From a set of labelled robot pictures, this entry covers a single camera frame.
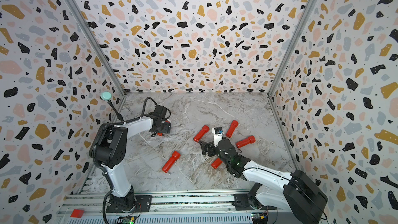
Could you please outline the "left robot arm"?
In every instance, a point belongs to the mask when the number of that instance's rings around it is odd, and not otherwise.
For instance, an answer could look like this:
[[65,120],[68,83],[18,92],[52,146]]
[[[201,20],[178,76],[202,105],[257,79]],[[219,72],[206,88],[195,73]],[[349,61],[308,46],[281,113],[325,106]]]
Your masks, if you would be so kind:
[[148,114],[100,126],[89,156],[109,184],[110,194],[106,200],[111,207],[122,212],[130,212],[136,207],[134,188],[127,179],[123,165],[127,140],[142,132],[149,132],[152,135],[170,133],[170,116],[169,109],[156,105],[154,111]]

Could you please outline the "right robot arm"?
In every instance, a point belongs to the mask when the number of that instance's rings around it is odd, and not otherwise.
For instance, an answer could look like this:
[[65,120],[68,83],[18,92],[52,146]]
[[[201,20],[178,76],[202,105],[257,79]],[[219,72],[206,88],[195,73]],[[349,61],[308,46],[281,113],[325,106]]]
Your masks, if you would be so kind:
[[305,172],[289,173],[264,167],[242,156],[227,138],[217,143],[199,141],[199,144],[202,154],[219,158],[229,174],[254,183],[247,195],[251,208],[284,209],[303,224],[317,224],[327,219],[324,209],[328,199]]

